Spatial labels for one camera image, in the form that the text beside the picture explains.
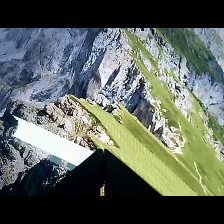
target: trail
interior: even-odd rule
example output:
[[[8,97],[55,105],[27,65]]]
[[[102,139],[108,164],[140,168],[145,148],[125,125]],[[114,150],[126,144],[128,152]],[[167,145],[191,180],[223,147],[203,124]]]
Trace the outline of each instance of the trail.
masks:
[[[201,182],[202,177],[201,177],[201,175],[200,175],[200,173],[199,173],[199,171],[198,171],[196,162],[194,162],[194,166],[195,166],[195,170],[196,170],[196,172],[197,172],[197,174],[198,174],[198,176],[199,176],[199,183],[200,183],[200,185],[201,185],[203,191],[205,192],[205,194],[207,194],[207,192],[206,192],[206,190],[205,190],[205,188],[204,188],[204,186],[203,186],[203,184],[202,184],[202,182]]]

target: mountain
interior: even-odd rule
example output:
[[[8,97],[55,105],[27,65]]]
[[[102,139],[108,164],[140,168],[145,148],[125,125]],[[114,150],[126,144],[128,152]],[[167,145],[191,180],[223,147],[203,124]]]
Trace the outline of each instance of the mountain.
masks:
[[[109,137],[93,138],[85,130],[87,142],[77,141],[81,133],[63,137],[95,149],[107,147],[164,195],[223,195],[223,34],[223,29],[210,28],[2,28],[2,122],[16,113],[43,125],[37,111],[46,115],[50,107],[60,114],[58,98],[74,95],[74,107],[81,105]],[[27,113],[27,108],[35,109]],[[53,126],[48,119],[44,128],[61,135],[66,125],[56,128],[57,119]],[[68,127],[77,125],[64,120]],[[120,133],[124,138],[132,137],[139,152],[121,141],[114,127],[125,133]],[[6,140],[1,141],[4,153]],[[24,163],[23,157],[15,158]],[[158,169],[158,177],[149,177],[150,167]],[[18,173],[28,172],[24,170],[2,187],[16,182]],[[177,180],[178,189],[171,190],[171,180]]]

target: dark object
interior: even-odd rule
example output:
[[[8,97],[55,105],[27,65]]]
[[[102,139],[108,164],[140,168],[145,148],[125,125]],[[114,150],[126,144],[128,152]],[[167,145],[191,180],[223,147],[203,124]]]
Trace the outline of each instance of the dark object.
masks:
[[[72,170],[46,196],[160,196],[108,150],[97,150]]]

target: rocky mountain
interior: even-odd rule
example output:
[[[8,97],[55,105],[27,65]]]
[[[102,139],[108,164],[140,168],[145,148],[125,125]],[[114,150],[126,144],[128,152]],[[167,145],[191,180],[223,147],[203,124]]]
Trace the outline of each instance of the rocky mountain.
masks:
[[[174,154],[181,155],[188,147],[188,121],[200,129],[203,140],[223,160],[223,33],[220,28],[2,28],[2,122],[11,120],[9,114],[16,115],[96,149],[90,138],[77,135],[73,125],[80,123],[84,130],[79,132],[86,134],[85,129],[94,126],[94,118],[87,112],[77,115],[79,105],[68,97],[60,98],[72,94],[117,117],[118,104],[123,105]],[[103,128],[95,129],[94,136],[100,141],[115,144]],[[8,145],[19,153],[20,146],[13,145],[18,139],[10,134],[3,134],[1,139],[1,153]],[[36,153],[37,149],[26,147]],[[14,183],[18,174],[25,175],[28,169],[24,168],[25,157],[18,154],[13,158],[23,165],[18,165],[10,181],[0,175],[4,176],[2,186]],[[34,165],[45,158],[37,156]],[[67,172],[66,167],[55,169],[63,169],[60,175]],[[29,189],[26,192],[36,194]]]

